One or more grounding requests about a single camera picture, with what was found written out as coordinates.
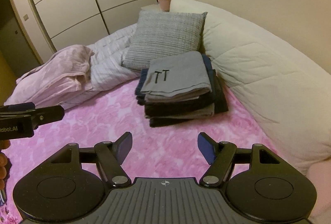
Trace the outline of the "left hand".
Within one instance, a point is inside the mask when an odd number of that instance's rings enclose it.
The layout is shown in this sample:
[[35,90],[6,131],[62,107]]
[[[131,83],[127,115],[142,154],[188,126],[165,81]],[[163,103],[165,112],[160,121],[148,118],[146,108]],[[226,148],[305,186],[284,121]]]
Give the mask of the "left hand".
[[10,140],[1,140],[0,144],[0,189],[3,190],[5,188],[5,177],[7,175],[7,170],[5,166],[7,165],[8,158],[7,156],[2,152],[3,150],[6,150],[11,146]]

